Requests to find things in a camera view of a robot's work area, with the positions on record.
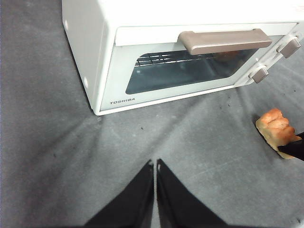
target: beige handle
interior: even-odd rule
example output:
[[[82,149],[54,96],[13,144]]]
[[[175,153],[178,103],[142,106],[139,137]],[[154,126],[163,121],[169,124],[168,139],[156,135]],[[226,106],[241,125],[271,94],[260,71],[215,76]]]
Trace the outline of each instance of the beige handle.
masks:
[[[179,39],[191,55],[266,48],[272,40],[261,30],[202,32],[185,31]]]

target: bread piece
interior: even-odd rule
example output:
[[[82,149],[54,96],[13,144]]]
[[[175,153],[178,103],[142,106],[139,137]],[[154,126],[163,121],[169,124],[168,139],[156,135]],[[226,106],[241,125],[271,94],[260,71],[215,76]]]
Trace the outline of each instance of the bread piece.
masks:
[[[294,158],[278,150],[278,146],[285,146],[290,142],[302,139],[295,135],[295,129],[289,126],[289,121],[283,117],[281,110],[274,108],[262,115],[261,118],[256,121],[256,128],[267,143],[277,151],[282,158]]]

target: toaster oven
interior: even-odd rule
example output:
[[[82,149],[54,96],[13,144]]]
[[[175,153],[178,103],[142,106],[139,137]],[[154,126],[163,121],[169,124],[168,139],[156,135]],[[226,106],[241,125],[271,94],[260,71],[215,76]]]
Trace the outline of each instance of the toaster oven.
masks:
[[[181,2],[62,0],[96,115],[259,83],[301,46],[303,5]]]

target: oven window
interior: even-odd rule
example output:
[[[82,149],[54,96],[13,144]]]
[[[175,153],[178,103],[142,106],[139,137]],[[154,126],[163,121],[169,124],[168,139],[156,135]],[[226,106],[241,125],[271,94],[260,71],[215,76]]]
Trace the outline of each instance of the oven window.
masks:
[[[188,51],[147,53],[132,72],[127,94],[136,94],[232,76],[257,51],[248,49],[203,55]]]

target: gray carpet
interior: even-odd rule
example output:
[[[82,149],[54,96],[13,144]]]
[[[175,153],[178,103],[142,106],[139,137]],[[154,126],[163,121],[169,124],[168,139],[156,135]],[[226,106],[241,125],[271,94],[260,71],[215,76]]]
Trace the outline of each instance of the gray carpet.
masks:
[[[90,110],[59,0],[1,1],[2,227],[82,225],[152,158],[229,224],[304,223],[304,163],[253,122],[282,109],[304,131],[304,50],[260,84],[130,111]],[[159,227],[154,204],[152,227]]]

